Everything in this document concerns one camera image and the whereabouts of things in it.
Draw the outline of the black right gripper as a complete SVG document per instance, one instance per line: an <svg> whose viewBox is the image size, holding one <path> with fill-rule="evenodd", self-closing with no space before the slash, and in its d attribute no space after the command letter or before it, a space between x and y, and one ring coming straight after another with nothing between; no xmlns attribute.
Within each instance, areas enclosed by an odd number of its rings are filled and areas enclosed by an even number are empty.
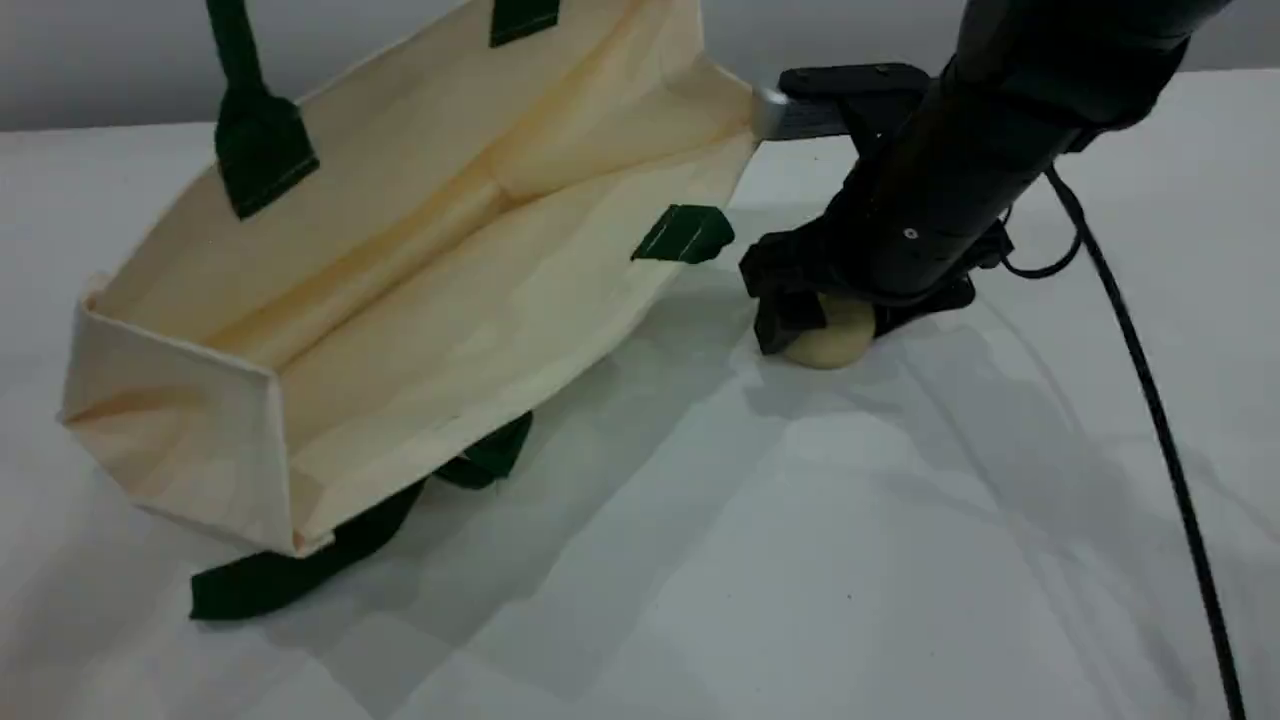
<svg viewBox="0 0 1280 720"><path fill-rule="evenodd" d="M827 327L818 293L876 305L876 338L922 318L970 306L974 269L1012 251L998 214L929 199L876 202L838 195L815 219L763 236L742 258L748 292L759 299L755 338L765 356Z"/></svg>

